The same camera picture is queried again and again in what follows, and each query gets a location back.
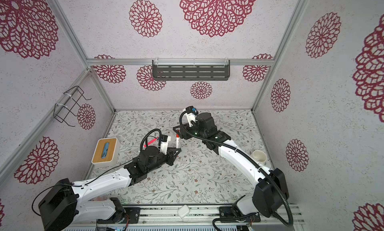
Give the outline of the pink highlighter pen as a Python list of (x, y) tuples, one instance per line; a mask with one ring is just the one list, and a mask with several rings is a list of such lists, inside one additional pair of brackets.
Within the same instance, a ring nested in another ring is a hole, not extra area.
[(143, 144), (143, 147), (146, 148), (147, 146), (149, 146), (149, 145), (151, 145), (151, 144), (153, 144), (153, 143), (155, 143), (157, 141), (158, 141), (158, 137), (156, 137), (156, 138), (154, 138), (154, 139), (152, 139), (150, 141), (145, 141), (145, 143)]

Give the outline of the white pink-tip marker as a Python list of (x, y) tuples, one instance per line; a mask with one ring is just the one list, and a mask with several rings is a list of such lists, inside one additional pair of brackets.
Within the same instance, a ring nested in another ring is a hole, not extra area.
[(176, 148), (180, 148), (180, 136), (176, 134)]

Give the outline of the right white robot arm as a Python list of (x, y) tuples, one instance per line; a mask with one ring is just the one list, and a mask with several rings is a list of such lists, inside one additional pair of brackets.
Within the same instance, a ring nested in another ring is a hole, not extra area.
[(289, 192), (281, 170), (271, 169), (246, 154), (227, 133), (218, 130), (210, 113), (199, 113), (190, 106), (182, 111), (177, 127), (182, 139), (201, 140), (209, 150), (236, 167), (254, 186), (253, 195), (241, 197), (234, 204), (240, 218), (260, 213), (292, 226)]

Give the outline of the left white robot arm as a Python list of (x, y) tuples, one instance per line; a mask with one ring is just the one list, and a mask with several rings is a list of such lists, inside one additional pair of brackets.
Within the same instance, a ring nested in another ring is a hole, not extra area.
[(148, 173), (167, 164), (173, 166), (182, 150), (170, 147), (162, 153), (158, 147), (148, 146), (120, 169), (97, 178), (70, 182), (58, 181), (38, 204), (46, 231), (62, 231), (72, 223), (98, 220), (114, 224), (127, 217), (118, 198), (95, 201), (113, 190), (133, 186), (147, 178)]

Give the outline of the white wooden-top tissue box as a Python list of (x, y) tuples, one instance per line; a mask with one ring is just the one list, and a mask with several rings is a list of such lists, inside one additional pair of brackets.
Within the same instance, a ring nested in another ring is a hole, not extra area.
[(92, 158), (95, 168), (112, 167), (117, 164), (120, 141), (116, 137), (99, 139)]

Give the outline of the cream ceramic mug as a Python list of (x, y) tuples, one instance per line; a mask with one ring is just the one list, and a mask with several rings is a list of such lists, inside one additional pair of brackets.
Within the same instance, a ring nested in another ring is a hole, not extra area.
[(262, 165), (265, 165), (268, 160), (267, 154), (261, 150), (254, 150), (252, 152), (252, 157), (256, 162)]

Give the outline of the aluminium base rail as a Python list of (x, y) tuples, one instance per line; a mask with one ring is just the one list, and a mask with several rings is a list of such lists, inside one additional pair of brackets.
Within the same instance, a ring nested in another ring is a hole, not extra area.
[(305, 220), (297, 205), (291, 205), (291, 228), (274, 217), (256, 213), (245, 217), (231, 204), (221, 205), (126, 205), (114, 221), (100, 216), (80, 218), (65, 231), (304, 231)]

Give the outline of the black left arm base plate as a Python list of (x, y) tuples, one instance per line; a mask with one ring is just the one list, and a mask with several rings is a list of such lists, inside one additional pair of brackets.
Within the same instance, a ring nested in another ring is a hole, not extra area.
[(124, 213), (117, 211), (108, 220), (97, 220), (97, 224), (137, 224), (139, 222), (141, 208), (128, 207), (124, 209)]

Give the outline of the white pad on rail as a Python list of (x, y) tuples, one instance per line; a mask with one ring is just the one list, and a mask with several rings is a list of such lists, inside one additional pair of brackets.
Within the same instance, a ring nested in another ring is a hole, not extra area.
[(180, 219), (184, 219), (190, 213), (190, 211), (191, 209), (188, 205), (183, 205), (178, 209), (177, 213)]

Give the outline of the dark metal wall shelf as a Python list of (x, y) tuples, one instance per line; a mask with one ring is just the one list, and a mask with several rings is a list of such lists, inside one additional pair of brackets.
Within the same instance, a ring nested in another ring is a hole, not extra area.
[(230, 74), (229, 60), (217, 63), (152, 61), (152, 76), (156, 81), (227, 81)]

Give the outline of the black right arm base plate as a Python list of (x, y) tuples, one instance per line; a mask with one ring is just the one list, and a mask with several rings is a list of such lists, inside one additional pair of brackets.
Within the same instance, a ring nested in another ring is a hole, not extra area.
[(243, 214), (241, 211), (233, 206), (220, 206), (219, 207), (219, 220), (222, 223), (259, 223), (261, 217), (259, 213)]

